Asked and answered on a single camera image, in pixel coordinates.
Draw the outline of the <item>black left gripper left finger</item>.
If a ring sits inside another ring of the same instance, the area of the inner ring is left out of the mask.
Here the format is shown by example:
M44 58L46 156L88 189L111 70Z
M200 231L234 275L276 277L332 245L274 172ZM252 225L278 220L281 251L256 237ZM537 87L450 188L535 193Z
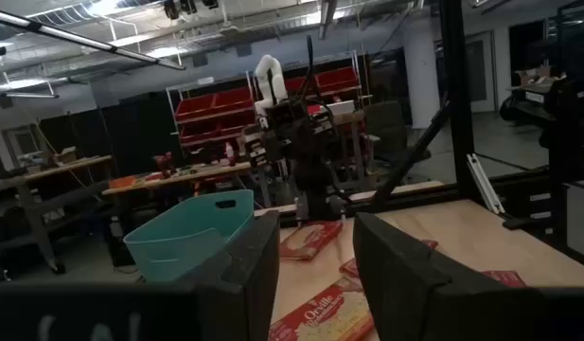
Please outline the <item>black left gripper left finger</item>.
M266 340L279 274L279 213L244 227L216 254L185 275L192 285L186 340Z

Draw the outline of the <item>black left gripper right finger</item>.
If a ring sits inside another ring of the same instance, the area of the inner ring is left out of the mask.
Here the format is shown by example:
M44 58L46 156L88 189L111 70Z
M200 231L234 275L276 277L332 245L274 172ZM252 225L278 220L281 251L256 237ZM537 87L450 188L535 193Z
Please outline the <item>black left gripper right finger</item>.
M354 220L360 280L381 340L477 340L490 280L369 213Z

